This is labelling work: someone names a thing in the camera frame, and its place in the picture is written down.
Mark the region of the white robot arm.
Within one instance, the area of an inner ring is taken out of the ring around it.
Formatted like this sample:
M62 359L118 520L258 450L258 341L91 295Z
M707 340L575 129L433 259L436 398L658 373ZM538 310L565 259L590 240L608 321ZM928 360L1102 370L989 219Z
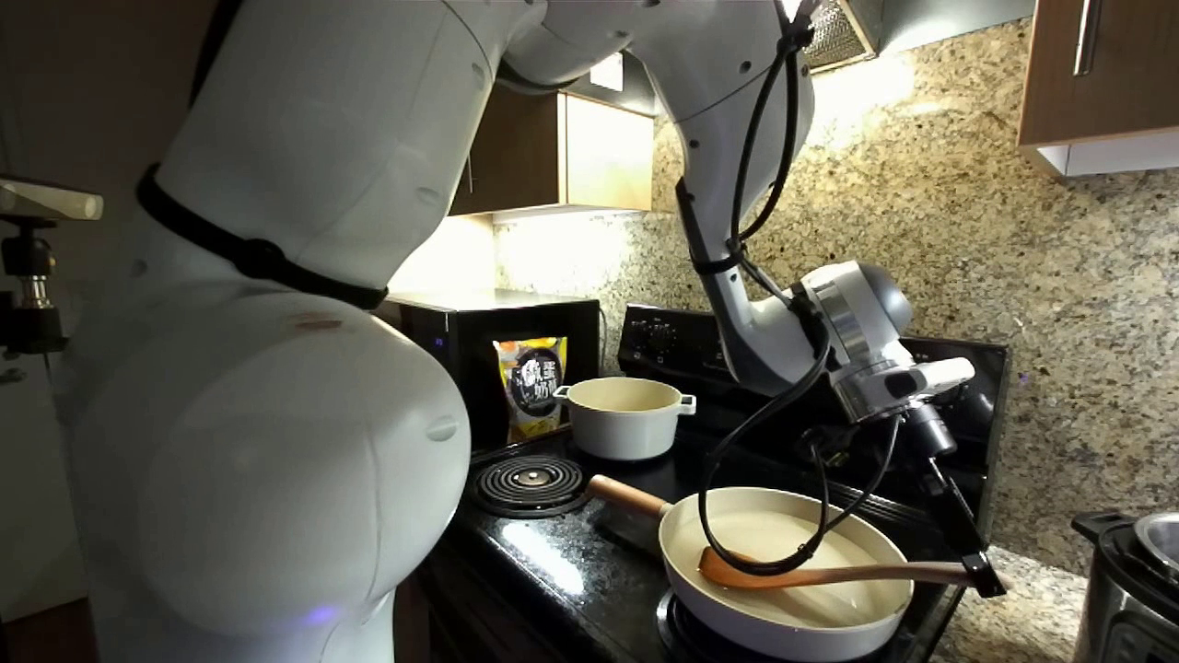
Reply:
M378 310L498 81L646 62L740 387L871 420L965 382L912 359L866 265L740 285L739 224L811 122L804 32L783 0L240 0L55 382L100 663L395 663L395 590L462 506L472 432Z

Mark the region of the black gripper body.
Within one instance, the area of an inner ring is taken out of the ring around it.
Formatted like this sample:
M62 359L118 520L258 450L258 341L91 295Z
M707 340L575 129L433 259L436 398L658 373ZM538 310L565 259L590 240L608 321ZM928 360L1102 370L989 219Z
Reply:
M838 260L806 273L804 295L828 340L828 387L849 420L901 418L919 432L924 456L954 452L934 398L965 387L978 370L971 359L919 360L907 351L914 306L901 285L876 265Z

